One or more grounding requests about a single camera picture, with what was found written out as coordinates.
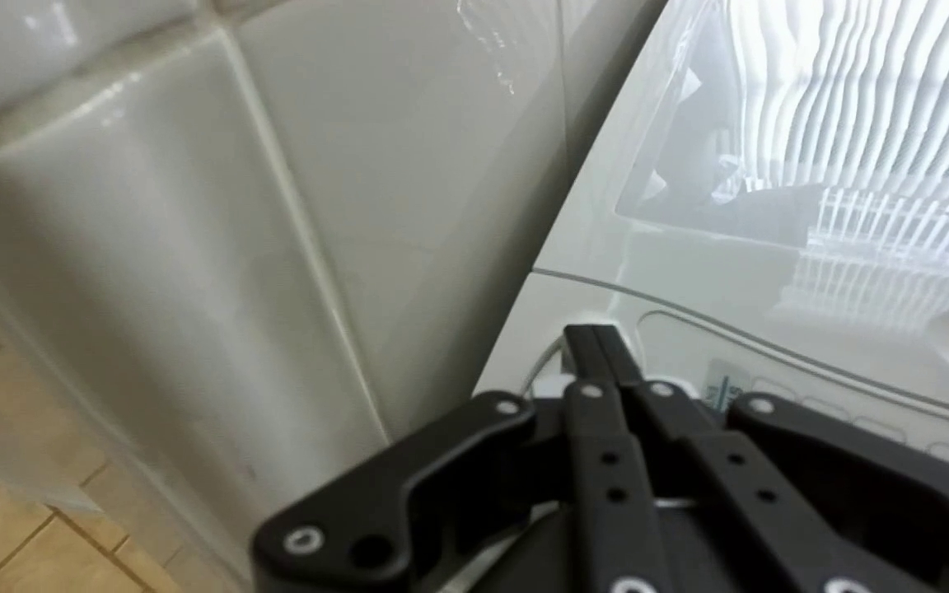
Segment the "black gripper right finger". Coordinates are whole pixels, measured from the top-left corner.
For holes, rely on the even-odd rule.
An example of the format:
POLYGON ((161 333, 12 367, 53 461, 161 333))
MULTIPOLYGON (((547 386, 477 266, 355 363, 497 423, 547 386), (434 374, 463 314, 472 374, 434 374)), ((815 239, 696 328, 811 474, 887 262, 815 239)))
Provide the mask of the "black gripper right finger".
POLYGON ((652 484, 711 516, 753 593, 949 593, 949 461, 768 393, 623 402, 652 484))

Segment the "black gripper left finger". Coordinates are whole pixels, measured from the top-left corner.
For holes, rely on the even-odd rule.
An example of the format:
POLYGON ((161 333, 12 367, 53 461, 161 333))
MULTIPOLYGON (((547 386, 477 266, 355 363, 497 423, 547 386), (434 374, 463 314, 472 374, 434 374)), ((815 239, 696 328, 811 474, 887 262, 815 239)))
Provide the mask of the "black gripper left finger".
POLYGON ((652 486, 625 423, 640 368, 609 326, 569 326, 558 400, 485 393, 252 536, 257 593, 630 593, 652 584, 652 486))

